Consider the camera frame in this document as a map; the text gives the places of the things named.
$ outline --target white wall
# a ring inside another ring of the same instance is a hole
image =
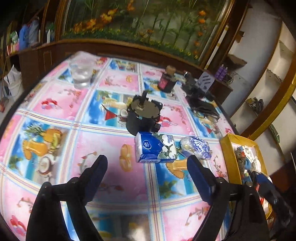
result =
[[[272,54],[278,32],[281,29],[282,21],[264,0],[252,0],[251,5],[253,8],[248,10],[240,29],[245,32],[244,37],[232,49],[232,54],[248,63],[236,70],[239,76],[236,75],[230,85],[233,91],[222,104],[228,115],[233,114],[259,78]]]

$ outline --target table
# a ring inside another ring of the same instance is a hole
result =
[[[79,58],[94,66],[92,85],[82,90],[74,88],[69,67]],[[120,110],[147,90],[150,99],[163,103],[159,132],[172,134],[177,145],[188,135],[208,141],[213,155],[204,165],[226,180],[219,139],[233,129],[215,102],[218,121],[193,113],[179,83],[171,94],[160,92],[157,82],[163,71],[77,52],[30,92],[0,142],[0,212],[20,240],[25,240],[41,184],[79,176],[99,154],[108,158],[108,170],[86,208],[104,240],[191,240],[209,206],[192,182],[186,159],[179,155],[172,164],[137,163],[134,136]],[[70,237],[78,240],[66,203],[62,210]],[[224,222],[217,240],[226,230]]]

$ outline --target fish tank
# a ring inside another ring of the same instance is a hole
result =
[[[199,65],[233,0],[69,0],[62,39],[136,43]]]

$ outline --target blue and white wrapper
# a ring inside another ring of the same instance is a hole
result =
[[[195,155],[198,159],[210,160],[212,151],[209,143],[199,137],[188,136],[180,141],[181,154],[185,157]]]
[[[177,149],[172,135],[138,132],[136,135],[136,160],[140,163],[164,163],[177,159]]]

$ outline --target plastic bottle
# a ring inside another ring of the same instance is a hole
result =
[[[50,29],[47,32],[47,39],[46,39],[47,43],[50,43]]]
[[[216,72],[216,74],[215,74],[215,78],[219,78],[219,76],[220,76],[220,74],[222,73],[223,69],[224,69],[224,64],[222,64],[222,65],[218,68],[218,70],[217,70],[217,72]]]
[[[225,75],[227,74],[228,68],[223,68],[221,74],[218,77],[218,80],[224,79]]]

